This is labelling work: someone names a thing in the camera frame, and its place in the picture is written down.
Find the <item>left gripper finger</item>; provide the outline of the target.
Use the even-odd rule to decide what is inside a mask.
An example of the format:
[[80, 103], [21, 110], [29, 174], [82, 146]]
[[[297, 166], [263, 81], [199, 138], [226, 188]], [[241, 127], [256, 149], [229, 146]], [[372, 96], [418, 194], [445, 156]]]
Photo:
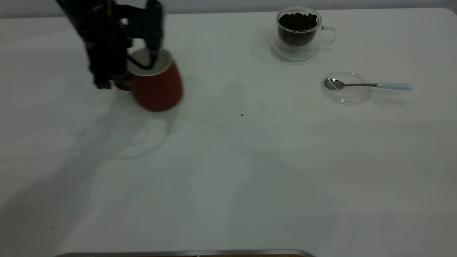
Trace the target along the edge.
[[129, 85], [130, 84], [130, 73], [124, 72], [122, 74], [112, 74], [111, 75], [111, 80], [114, 82], [116, 85]]
[[94, 85], [98, 89], [111, 89], [111, 75], [94, 75]]

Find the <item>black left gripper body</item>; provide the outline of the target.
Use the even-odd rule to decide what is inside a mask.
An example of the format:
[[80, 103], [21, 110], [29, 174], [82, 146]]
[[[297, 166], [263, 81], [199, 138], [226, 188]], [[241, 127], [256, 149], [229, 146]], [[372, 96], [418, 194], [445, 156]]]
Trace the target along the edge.
[[126, 75], [129, 44], [121, 21], [127, 18], [124, 5], [86, 4], [85, 11], [90, 62], [109, 76]]

